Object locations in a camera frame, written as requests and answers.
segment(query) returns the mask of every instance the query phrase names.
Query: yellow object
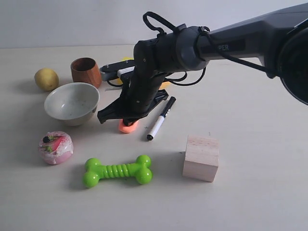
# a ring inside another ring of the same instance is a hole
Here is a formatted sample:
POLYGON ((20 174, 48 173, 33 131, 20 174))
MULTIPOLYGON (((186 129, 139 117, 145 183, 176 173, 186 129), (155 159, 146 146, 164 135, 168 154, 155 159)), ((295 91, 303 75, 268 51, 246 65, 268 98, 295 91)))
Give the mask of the yellow object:
POLYGON ((57 73, 50 68, 42 68, 34 75, 36 85, 44 91, 51 91, 59 86, 57 73))
MULTIPOLYGON (((121 61, 125 61, 125 60, 133 60, 133 58, 124 57, 121 61)), ((117 82, 118 85, 121 85, 121 84, 122 84, 122 81, 121 81, 119 78, 116 79, 116 82, 117 82)), ((169 85, 170 85, 170 82, 164 82, 164 83, 162 83, 162 85, 160 86, 159 89, 160 89, 160 90, 165 89, 165 88, 168 87, 169 85)))

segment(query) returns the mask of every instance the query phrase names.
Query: white wall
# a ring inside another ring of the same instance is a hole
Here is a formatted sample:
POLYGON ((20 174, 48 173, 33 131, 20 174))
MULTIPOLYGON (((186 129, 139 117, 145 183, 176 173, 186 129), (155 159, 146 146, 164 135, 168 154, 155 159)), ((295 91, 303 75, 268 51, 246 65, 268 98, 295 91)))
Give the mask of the white wall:
POLYGON ((305 0, 0 0, 0 48, 135 44, 150 39, 142 15, 211 30, 305 0))

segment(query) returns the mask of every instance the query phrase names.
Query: table surface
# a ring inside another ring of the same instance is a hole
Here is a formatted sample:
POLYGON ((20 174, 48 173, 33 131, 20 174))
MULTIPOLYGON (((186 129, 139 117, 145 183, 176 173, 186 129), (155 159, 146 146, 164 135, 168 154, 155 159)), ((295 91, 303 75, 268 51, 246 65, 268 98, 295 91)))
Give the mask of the table surface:
MULTIPOLYGON (((0 50, 0 230, 307 230, 308 108, 278 78, 227 60, 210 62, 199 84, 168 86, 177 101, 151 142, 148 127, 165 102, 131 134, 118 131, 118 120, 101 125, 94 116, 73 128, 45 114, 49 93, 35 85, 36 71, 52 68, 63 85, 72 82, 76 58, 92 57, 100 67, 132 53, 133 46, 0 50), (37 147, 55 130, 67 132, 75 150, 67 162, 48 166, 37 147), (188 135, 219 140, 213 183, 182 176, 188 135), (131 178, 83 188, 87 159, 122 164, 141 154, 152 158, 150 184, 131 178)), ((200 74, 189 72, 187 79, 200 74)), ((99 91, 98 110, 120 94, 106 82, 99 91)))

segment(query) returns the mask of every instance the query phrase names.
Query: whiteboard marker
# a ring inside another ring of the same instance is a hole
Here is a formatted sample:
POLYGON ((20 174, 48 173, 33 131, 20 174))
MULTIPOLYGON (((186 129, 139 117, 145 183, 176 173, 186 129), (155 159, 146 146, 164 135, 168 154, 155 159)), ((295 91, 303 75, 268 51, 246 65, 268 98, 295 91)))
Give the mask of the whiteboard marker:
POLYGON ((175 97, 171 96, 170 100, 168 101, 168 103, 166 104, 165 108, 163 109, 162 113, 159 115, 159 117, 157 118, 151 132, 146 136, 146 138, 151 141, 154 139, 154 136, 156 135, 156 133, 158 132, 160 126, 163 124, 168 112, 170 111, 172 105, 174 104, 175 100, 177 100, 175 97))

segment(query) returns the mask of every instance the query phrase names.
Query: white ceramic bowl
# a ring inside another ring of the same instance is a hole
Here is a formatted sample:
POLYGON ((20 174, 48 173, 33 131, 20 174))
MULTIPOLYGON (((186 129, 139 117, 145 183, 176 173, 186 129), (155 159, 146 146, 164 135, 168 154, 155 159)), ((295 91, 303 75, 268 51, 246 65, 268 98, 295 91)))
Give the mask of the white ceramic bowl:
POLYGON ((91 84, 68 83, 53 90, 46 98, 46 113, 69 126, 82 125, 92 118, 100 93, 91 84))

